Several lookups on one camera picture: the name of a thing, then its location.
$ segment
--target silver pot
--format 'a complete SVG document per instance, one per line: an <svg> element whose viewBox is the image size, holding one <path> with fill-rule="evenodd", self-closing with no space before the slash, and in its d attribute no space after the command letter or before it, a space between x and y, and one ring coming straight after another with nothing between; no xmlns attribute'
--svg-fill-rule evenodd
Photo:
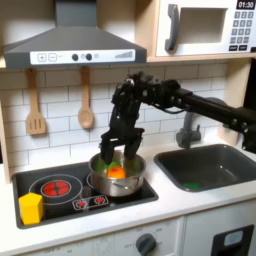
<svg viewBox="0 0 256 256"><path fill-rule="evenodd" d="M94 189L103 195L112 197L128 196L138 191L143 184L142 173L146 167L143 158L136 155L133 160L128 160L121 151L115 151L113 161L121 163L126 171L126 178L109 178L107 176L108 166L100 154L97 154L89 162L91 184Z"/></svg>

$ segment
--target yellow block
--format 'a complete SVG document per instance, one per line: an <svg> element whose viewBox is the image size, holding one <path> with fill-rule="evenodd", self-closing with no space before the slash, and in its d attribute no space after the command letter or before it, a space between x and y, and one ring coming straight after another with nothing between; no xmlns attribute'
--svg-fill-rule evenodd
<svg viewBox="0 0 256 256"><path fill-rule="evenodd" d="M43 217L43 197L29 193L19 198L20 217L24 225L40 223Z"/></svg>

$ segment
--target wooden spoon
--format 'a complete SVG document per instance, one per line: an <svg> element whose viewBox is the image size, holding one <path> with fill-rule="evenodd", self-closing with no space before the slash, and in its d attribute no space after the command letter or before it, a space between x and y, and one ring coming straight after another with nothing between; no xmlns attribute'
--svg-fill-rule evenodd
<svg viewBox="0 0 256 256"><path fill-rule="evenodd" d="M82 108L78 113L78 120L83 128L90 128L93 125L93 113L90 109L89 95L90 95L90 70L88 68L81 68L82 76Z"/></svg>
<svg viewBox="0 0 256 256"><path fill-rule="evenodd" d="M36 92L36 71L27 69L28 89L30 96L30 114L26 119L27 133L31 135L43 134L46 131L45 120L38 110L37 92Z"/></svg>

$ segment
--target oven handle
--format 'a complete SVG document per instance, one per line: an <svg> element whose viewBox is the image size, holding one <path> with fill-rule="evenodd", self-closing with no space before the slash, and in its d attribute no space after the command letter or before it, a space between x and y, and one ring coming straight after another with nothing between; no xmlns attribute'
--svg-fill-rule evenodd
<svg viewBox="0 0 256 256"><path fill-rule="evenodd" d="M174 50L177 39L178 39L180 17L179 17L179 9L177 4L169 4L168 15L172 20L172 25L171 25L170 38L165 40L165 50L167 52Z"/></svg>

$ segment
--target cabinet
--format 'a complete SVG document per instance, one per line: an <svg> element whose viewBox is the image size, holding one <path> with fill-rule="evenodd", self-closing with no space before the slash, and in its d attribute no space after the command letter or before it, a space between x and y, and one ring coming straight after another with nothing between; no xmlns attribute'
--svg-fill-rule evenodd
<svg viewBox="0 0 256 256"><path fill-rule="evenodd" d="M211 255L210 252L212 250L213 239L215 235L231 230L240 229L249 225L256 225L255 216L255 200L189 215L186 219L182 256ZM255 230L253 232L248 256L254 255L256 255Z"/></svg>

